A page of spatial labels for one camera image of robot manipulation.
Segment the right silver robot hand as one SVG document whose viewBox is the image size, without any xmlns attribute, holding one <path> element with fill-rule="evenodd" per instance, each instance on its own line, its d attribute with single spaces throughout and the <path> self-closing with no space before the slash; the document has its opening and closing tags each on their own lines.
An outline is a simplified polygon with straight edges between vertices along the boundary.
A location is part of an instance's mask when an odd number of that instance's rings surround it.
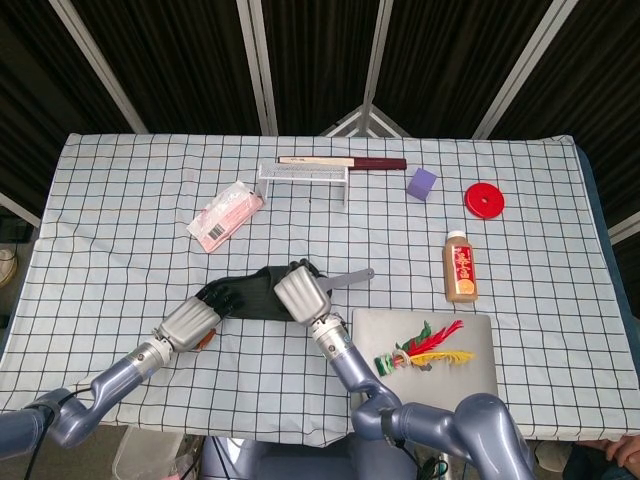
<svg viewBox="0 0 640 480">
<path fill-rule="evenodd" d="M 315 268 L 307 259 L 292 262 L 285 276 L 274 286 L 274 292 L 290 316 L 310 327 L 330 312 L 331 301 L 321 288 Z"/>
</svg>

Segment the red round disc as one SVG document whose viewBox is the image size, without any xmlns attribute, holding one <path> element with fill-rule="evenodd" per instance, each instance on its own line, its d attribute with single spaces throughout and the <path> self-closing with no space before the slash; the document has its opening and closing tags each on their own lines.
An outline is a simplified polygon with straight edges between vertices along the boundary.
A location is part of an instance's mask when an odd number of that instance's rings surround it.
<svg viewBox="0 0 640 480">
<path fill-rule="evenodd" d="M 466 190 L 464 203 L 473 215 L 488 220 L 502 214 L 505 198 L 498 187 L 486 182 L 477 182 Z"/>
</svg>

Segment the white partition frame post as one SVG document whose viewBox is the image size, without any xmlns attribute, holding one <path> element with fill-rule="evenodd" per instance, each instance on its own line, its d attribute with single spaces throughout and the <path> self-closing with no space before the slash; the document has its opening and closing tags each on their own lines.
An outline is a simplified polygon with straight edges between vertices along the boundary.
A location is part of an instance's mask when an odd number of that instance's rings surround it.
<svg viewBox="0 0 640 480">
<path fill-rule="evenodd" d="M 362 103 L 362 116 L 367 115 L 371 110 L 376 95 L 393 6 L 394 0 L 379 0 Z"/>
<path fill-rule="evenodd" d="M 262 0 L 236 0 L 256 110 L 264 136 L 278 136 Z"/>
<path fill-rule="evenodd" d="M 148 129 L 71 0 L 48 0 L 102 86 L 136 134 Z"/>
<path fill-rule="evenodd" d="M 612 245 L 620 243 L 639 233 L 640 211 L 630 215 L 626 219 L 608 229 L 608 235 Z"/>
<path fill-rule="evenodd" d="M 488 139 L 579 0 L 552 0 L 501 88 L 476 127 L 473 139 Z"/>
<path fill-rule="evenodd" d="M 39 229 L 41 227 L 41 219 L 31 213 L 29 210 L 19 205 L 17 202 L 0 192 L 0 205 L 16 216 L 28 222 L 34 228 Z"/>
</svg>

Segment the clear plastic storage box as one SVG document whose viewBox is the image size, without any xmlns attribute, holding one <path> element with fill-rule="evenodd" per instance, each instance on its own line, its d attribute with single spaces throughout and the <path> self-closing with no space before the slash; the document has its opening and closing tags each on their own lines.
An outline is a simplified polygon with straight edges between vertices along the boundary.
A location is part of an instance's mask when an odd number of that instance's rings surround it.
<svg viewBox="0 0 640 480">
<path fill-rule="evenodd" d="M 175 471 L 183 437 L 129 426 L 112 464 L 112 480 L 164 480 Z"/>
</svg>

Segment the white partition foot bracket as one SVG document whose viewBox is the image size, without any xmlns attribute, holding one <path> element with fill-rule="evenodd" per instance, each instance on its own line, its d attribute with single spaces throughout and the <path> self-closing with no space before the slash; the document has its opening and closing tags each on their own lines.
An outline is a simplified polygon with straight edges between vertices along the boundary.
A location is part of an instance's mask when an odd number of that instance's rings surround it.
<svg viewBox="0 0 640 480">
<path fill-rule="evenodd" d="M 410 134 L 373 105 L 366 119 L 358 107 L 326 128 L 325 137 L 409 138 Z"/>
</svg>

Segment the bystander person's hand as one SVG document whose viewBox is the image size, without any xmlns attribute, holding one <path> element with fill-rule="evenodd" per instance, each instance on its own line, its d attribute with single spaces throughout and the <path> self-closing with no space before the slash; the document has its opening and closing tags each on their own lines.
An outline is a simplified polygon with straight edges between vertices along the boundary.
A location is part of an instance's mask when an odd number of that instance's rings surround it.
<svg viewBox="0 0 640 480">
<path fill-rule="evenodd" d="M 623 436 L 618 441 L 611 442 L 605 452 L 609 461 L 615 461 L 619 467 L 636 471 L 640 475 L 640 435 Z"/>
</svg>

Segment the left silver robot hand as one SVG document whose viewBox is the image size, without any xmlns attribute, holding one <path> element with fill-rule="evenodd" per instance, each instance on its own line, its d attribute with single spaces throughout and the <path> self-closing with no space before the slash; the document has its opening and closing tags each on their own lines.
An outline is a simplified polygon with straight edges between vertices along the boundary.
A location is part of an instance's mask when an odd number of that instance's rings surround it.
<svg viewBox="0 0 640 480">
<path fill-rule="evenodd" d="M 198 350 L 206 345 L 222 319 L 242 305 L 237 293 L 227 287 L 204 289 L 185 300 L 154 331 L 176 353 Z"/>
</svg>

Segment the blue-grey robot torso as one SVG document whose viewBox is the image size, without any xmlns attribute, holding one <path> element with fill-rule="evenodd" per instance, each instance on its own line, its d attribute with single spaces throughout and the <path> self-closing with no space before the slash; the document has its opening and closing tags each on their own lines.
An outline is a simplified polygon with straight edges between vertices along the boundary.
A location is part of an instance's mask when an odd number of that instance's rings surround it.
<svg viewBox="0 0 640 480">
<path fill-rule="evenodd" d="M 199 480 L 415 480 L 417 467 L 385 441 L 350 434 L 326 447 L 208 437 Z"/>
</svg>

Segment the grey tool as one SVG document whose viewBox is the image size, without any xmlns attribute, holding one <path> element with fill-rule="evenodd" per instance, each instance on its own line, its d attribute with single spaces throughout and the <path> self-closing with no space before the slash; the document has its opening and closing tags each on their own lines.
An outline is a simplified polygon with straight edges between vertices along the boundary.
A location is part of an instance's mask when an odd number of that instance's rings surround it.
<svg viewBox="0 0 640 480">
<path fill-rule="evenodd" d="M 372 268 L 342 274 L 335 277 L 319 277 L 317 279 L 320 288 L 326 292 L 343 289 L 349 285 L 370 281 L 375 276 Z"/>
</svg>

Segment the purple foam cube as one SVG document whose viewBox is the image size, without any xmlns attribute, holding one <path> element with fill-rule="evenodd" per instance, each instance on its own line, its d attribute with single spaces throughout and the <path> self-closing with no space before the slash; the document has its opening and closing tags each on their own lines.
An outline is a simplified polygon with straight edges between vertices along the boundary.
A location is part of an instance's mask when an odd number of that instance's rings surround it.
<svg viewBox="0 0 640 480">
<path fill-rule="evenodd" d="M 413 174 L 406 192 L 409 196 L 425 202 L 432 191 L 438 176 L 423 168 L 418 168 Z"/>
</svg>

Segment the colourful feather shuttlecock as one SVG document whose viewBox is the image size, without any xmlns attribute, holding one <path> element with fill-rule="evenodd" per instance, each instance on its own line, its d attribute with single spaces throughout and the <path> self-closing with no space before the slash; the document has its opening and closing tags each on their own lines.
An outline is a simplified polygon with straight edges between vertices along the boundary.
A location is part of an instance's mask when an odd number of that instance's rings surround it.
<svg viewBox="0 0 640 480">
<path fill-rule="evenodd" d="M 439 350 L 452 335 L 464 328 L 464 322 L 454 320 L 449 325 L 434 331 L 431 325 L 423 322 L 420 333 L 404 343 L 396 343 L 391 353 L 374 358 L 374 365 L 382 377 L 391 375 L 402 368 L 417 368 L 426 371 L 433 362 L 444 361 L 452 365 L 470 362 L 475 354 L 464 350 Z"/>
</svg>

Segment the black rubber slipper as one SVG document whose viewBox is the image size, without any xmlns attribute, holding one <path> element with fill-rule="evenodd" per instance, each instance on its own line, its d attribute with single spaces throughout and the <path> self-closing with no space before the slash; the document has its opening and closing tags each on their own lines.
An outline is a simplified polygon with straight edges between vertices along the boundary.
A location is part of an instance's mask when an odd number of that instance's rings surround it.
<svg viewBox="0 0 640 480">
<path fill-rule="evenodd" d="M 289 270 L 288 265 L 265 266 L 251 275 L 219 278 L 206 284 L 195 296 L 207 302 L 212 290 L 222 288 L 239 298 L 232 318 L 290 322 L 293 318 L 274 292 L 274 286 Z"/>
</svg>

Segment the brown juice bottle red label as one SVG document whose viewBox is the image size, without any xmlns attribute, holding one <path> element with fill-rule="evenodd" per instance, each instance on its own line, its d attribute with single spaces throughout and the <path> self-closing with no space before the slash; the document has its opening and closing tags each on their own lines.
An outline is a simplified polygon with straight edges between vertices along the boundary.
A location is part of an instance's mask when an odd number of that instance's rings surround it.
<svg viewBox="0 0 640 480">
<path fill-rule="evenodd" d="M 443 248 L 445 296 L 451 303 L 472 303 L 478 298 L 474 251 L 464 231 L 447 234 Z"/>
</svg>

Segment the pink packaged item with barcode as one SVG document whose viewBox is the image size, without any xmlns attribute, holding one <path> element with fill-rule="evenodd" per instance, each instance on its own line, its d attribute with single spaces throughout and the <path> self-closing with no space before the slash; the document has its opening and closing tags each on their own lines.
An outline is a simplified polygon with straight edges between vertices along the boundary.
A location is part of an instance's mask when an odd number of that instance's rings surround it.
<svg viewBox="0 0 640 480">
<path fill-rule="evenodd" d="M 219 248 L 264 205 L 263 199 L 236 181 L 216 195 L 187 226 L 206 253 Z"/>
</svg>

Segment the checked white tablecloth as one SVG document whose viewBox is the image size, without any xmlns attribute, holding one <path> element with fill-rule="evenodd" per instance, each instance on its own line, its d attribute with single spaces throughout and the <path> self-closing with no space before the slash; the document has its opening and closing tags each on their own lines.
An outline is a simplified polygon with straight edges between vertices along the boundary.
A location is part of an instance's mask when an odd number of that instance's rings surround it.
<svg viewBox="0 0 640 480">
<path fill-rule="evenodd" d="M 265 206 L 213 253 L 192 219 L 261 163 L 287 154 L 404 158 L 354 172 L 349 199 L 323 184 L 276 184 Z M 406 188 L 438 176 L 425 202 Z M 498 187 L 501 215 L 465 206 Z M 605 257 L 586 164 L 570 137 L 542 140 L 71 135 L 61 152 L 9 333 L 0 346 L 0 413 L 77 387 L 146 340 L 207 282 L 308 258 L 328 275 L 372 268 L 333 296 L 359 308 L 485 314 L 497 388 L 529 438 L 640 433 L 639 348 Z M 473 247 L 478 298 L 445 296 L 447 234 Z"/>
</svg>

